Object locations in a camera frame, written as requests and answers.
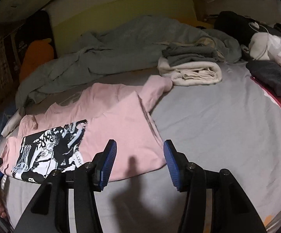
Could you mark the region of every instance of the pink t-shirt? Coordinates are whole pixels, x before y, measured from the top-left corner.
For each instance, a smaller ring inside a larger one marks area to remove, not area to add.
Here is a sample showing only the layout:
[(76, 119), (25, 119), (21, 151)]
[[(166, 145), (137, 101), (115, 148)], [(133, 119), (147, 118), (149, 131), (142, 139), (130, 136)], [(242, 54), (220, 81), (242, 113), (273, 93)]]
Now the pink t-shirt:
[(165, 164), (163, 143), (149, 112), (171, 88), (172, 81), (158, 75), (144, 86), (95, 83), (75, 103), (27, 115), (5, 145), (0, 170), (40, 183), (53, 169), (74, 170), (92, 161), (109, 139), (117, 142), (110, 181), (159, 169)]

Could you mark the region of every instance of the dark gray folded clothing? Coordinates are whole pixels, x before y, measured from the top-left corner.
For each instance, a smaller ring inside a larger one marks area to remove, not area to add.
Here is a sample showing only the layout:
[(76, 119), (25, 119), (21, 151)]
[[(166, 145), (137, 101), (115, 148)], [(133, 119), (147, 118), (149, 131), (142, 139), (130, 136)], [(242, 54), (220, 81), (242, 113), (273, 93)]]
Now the dark gray folded clothing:
[(281, 67), (271, 60), (252, 60), (246, 64), (251, 75), (270, 86), (281, 97)]
[(191, 61), (218, 61), (217, 50), (210, 46), (178, 46), (170, 44), (162, 55), (167, 58), (170, 67)]

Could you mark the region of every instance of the black and white graphic print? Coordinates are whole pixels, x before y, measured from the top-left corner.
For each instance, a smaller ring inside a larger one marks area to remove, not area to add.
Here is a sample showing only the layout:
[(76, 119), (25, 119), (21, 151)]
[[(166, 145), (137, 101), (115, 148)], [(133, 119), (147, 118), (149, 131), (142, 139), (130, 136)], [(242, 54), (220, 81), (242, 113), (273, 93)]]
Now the black and white graphic print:
[(53, 169), (64, 172), (81, 166), (84, 162), (79, 145), (86, 125), (82, 120), (24, 137), (12, 176), (42, 183)]

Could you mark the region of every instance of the silver bolt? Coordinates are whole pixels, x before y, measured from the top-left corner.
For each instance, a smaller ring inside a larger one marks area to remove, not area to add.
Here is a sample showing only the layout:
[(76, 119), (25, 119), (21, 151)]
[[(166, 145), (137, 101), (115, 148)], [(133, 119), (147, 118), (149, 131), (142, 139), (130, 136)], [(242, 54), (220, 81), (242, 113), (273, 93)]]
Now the silver bolt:
[(230, 171), (228, 169), (221, 169), (220, 170), (223, 175), (229, 175)]
[(189, 162), (189, 163), (187, 164), (187, 167), (188, 167), (189, 169), (194, 169), (194, 168), (197, 167), (197, 165), (196, 165), (196, 163)]
[(86, 168), (86, 169), (89, 169), (89, 168), (91, 168), (91, 167), (93, 167), (94, 166), (94, 164), (92, 163), (92, 162), (86, 162), (85, 164), (84, 164), (84, 167)]
[(60, 173), (60, 170), (58, 170), (58, 169), (54, 169), (54, 170), (51, 171), (51, 174), (53, 176), (58, 175), (59, 173)]

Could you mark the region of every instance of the mattress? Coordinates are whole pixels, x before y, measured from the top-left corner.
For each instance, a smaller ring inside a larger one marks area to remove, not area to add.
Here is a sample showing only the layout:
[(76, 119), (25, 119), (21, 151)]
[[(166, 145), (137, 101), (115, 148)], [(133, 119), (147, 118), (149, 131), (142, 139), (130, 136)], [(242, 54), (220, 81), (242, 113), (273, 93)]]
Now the mattress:
[[(229, 169), (255, 206), (261, 219), (281, 210), (281, 108), (264, 96), (244, 65), (220, 64), (222, 82), (180, 87), (161, 98), (152, 118), (163, 140), (203, 169)], [(102, 83), (143, 85), (156, 69), (116, 74)], [(53, 103), (76, 101), (82, 85), (52, 95), (28, 113), (45, 112)], [(39, 185), (6, 178), (3, 185), (10, 221), (15, 226)], [(185, 203), (168, 169), (110, 182), (95, 193), (104, 232), (177, 232)], [(73, 191), (69, 195), (71, 232), (76, 232)]]

